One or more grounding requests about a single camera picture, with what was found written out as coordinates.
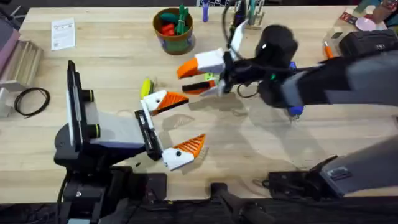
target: black cable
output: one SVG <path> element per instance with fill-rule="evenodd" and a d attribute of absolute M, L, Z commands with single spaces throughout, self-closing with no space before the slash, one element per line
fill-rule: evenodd
<path fill-rule="evenodd" d="M 43 96 L 45 98 L 45 101 L 44 101 L 43 105 L 36 111 L 33 111 L 31 113 L 23 113 L 19 108 L 21 100 L 24 96 L 26 96 L 26 94 L 31 93 L 33 91 L 41 92 L 41 94 L 43 94 Z M 20 93 L 17 96 L 17 98 L 14 101 L 14 108 L 19 114 L 25 116 L 25 118 L 30 118 L 31 116 L 35 116 L 35 115 L 41 113 L 49 105 L 49 103 L 50 103 L 50 93 L 47 90 L 45 90 L 43 88 L 39 88 L 39 87 L 32 87 L 32 88 L 28 88 L 28 89 L 24 90 L 22 93 Z"/>
<path fill-rule="evenodd" d="M 39 208 L 37 208 L 36 210 L 34 210 L 33 212 L 30 212 L 26 218 L 26 223 L 28 222 L 28 220 L 30 219 L 30 216 L 38 214 L 39 211 L 41 211 L 41 209 L 43 209 L 45 207 L 45 204 L 42 204 Z"/>
<path fill-rule="evenodd" d="M 46 219 L 45 219 L 45 223 L 44 223 L 44 224 L 47 224 L 47 222 L 48 222 L 49 219 L 50 219 L 50 216 L 53 215 L 53 214 L 54 214 L 54 213 L 47 213 L 47 214 L 46 214 Z M 40 219 L 38 219 L 38 220 L 32 221 L 32 222 L 27 222 L 27 223 L 25 223 L 25 224 L 36 224 L 36 223 L 38 223 L 38 222 L 41 222 L 43 219 L 44 219 L 44 217 L 43 217 L 43 218 L 40 218 Z"/>
<path fill-rule="evenodd" d="M 61 201 L 62 201 L 62 195 L 63 191 L 65 190 L 65 186 L 67 184 L 67 181 L 69 179 L 69 171 L 67 170 L 67 173 L 65 174 L 60 191 L 58 192 L 58 198 L 57 198 L 57 207 L 55 209 L 55 224 L 60 223 L 60 211 L 61 211 Z"/>
<path fill-rule="evenodd" d="M 200 207 L 200 206 L 207 205 L 210 202 L 211 202 L 211 199 L 209 198 L 209 199 L 206 199 L 206 200 L 203 200 L 203 201 L 200 201 L 200 202 L 176 202 L 176 203 L 172 204 L 172 206 L 177 205 L 178 203 L 185 203 L 186 204 L 186 205 L 184 205 L 182 207 L 179 207 L 179 208 L 177 206 L 173 207 L 173 208 L 167 208 L 167 207 L 163 207 L 163 208 L 146 208 L 146 207 L 140 206 L 139 208 L 143 209 L 143 210 L 145 210 L 147 212 L 169 212 L 169 211 L 174 210 L 175 208 L 181 210 L 181 209 L 188 208 L 190 206 L 199 206 Z"/>
<path fill-rule="evenodd" d="M 226 32 L 226 13 L 229 9 L 230 6 L 236 4 L 238 0 L 230 0 L 229 3 L 225 6 L 224 11 L 223 11 L 223 17 L 222 17 L 222 30 L 223 30 L 223 35 L 225 38 L 225 41 L 227 42 L 227 48 L 231 49 L 231 51 L 238 57 L 238 59 L 246 62 L 248 65 L 254 67 L 254 68 L 258 68 L 261 69 L 263 71 L 266 72 L 289 72 L 289 73 L 298 73 L 298 72 L 303 72 L 303 71 L 309 71 L 309 70 L 313 70 L 318 68 L 318 66 L 316 67 L 306 67 L 306 68 L 296 68 L 296 69 L 291 69 L 291 68 L 276 68 L 276 67 L 272 67 L 272 66 L 263 66 L 263 65 L 258 65 L 248 59 L 245 59 L 242 57 L 242 55 L 230 44 L 229 42 L 229 37 L 228 34 Z"/>
<path fill-rule="evenodd" d="M 126 224 L 128 224 L 130 222 L 130 219 L 132 218 L 132 216 L 137 212 L 138 208 L 140 208 L 142 202 L 139 202 L 138 205 L 136 205 L 136 208 L 131 212 L 131 214 L 129 215 L 129 218 L 126 221 Z"/>
<path fill-rule="evenodd" d="M 248 95 L 248 96 L 243 96 L 241 93 L 241 86 L 243 84 L 238 85 L 238 88 L 236 89 L 236 93 L 241 97 L 241 98 L 250 98 L 250 97 L 254 97 L 259 93 L 259 90 L 257 89 L 255 93 Z"/>

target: orange pen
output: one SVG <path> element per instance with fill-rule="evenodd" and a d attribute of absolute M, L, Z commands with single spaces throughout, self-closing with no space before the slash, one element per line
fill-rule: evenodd
<path fill-rule="evenodd" d="M 335 57 L 335 56 L 333 56 L 333 52 L 331 51 L 331 48 L 329 47 L 328 42 L 326 42 L 326 41 L 325 41 L 325 53 L 326 53 L 326 56 L 328 57 L 328 59 L 332 59 Z"/>

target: white paper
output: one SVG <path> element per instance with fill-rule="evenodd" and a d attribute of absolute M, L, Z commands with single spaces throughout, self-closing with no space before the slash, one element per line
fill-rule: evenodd
<path fill-rule="evenodd" d="M 51 50 L 76 46 L 74 18 L 51 23 Z"/>

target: wooden table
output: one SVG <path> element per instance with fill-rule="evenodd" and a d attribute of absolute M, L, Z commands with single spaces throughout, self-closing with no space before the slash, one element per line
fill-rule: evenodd
<path fill-rule="evenodd" d="M 294 60 L 299 67 L 324 59 L 322 38 L 344 7 L 265 7 L 264 25 L 290 27 L 300 47 Z M 29 119 L 13 113 L 0 119 L 0 203 L 54 202 L 65 173 L 53 162 L 53 140 L 66 122 L 67 60 L 76 63 L 84 88 L 94 89 L 99 110 L 132 117 L 140 108 L 139 89 L 145 77 L 157 90 L 180 91 L 186 83 L 203 77 L 178 80 L 176 69 L 195 53 L 224 47 L 221 10 L 210 9 L 210 21 L 201 21 L 201 8 L 190 8 L 195 21 L 196 46 L 188 54 L 163 52 L 152 29 L 152 17 L 161 8 L 31 9 L 21 28 L 24 38 L 44 49 L 35 86 L 51 94 L 49 107 Z M 50 50 L 51 21 L 75 18 L 76 47 Z M 260 32 L 247 30 L 241 47 L 251 57 Z M 25 102 L 33 109 L 40 95 Z M 398 109 L 375 105 L 307 106 L 301 121 L 291 126 L 283 110 L 265 105 L 258 97 L 242 99 L 191 97 L 183 105 L 154 118 L 165 146 L 201 133 L 207 134 L 199 158 L 181 170 L 168 172 L 161 162 L 145 154 L 122 164 L 137 172 L 166 172 L 168 198 L 207 198 L 212 182 L 226 182 L 241 197 L 269 197 L 252 184 L 276 170 L 308 169 L 330 155 L 345 155 L 397 133 L 392 116 Z M 398 195 L 396 189 L 379 189 L 357 195 Z"/>

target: colorful cup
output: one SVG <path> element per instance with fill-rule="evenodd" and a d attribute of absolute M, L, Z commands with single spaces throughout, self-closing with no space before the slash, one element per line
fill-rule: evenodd
<path fill-rule="evenodd" d="M 178 16 L 180 11 L 178 8 L 167 8 L 158 12 L 154 17 L 153 25 L 155 33 L 160 44 L 162 44 L 163 50 L 170 55 L 181 55 L 191 51 L 195 44 L 193 41 L 193 21 L 191 15 L 188 13 L 187 18 L 185 19 L 185 24 L 189 27 L 188 32 L 182 35 L 167 36 L 163 35 L 160 31 L 162 26 L 165 25 L 164 21 L 160 18 L 160 15 L 166 12 Z"/>

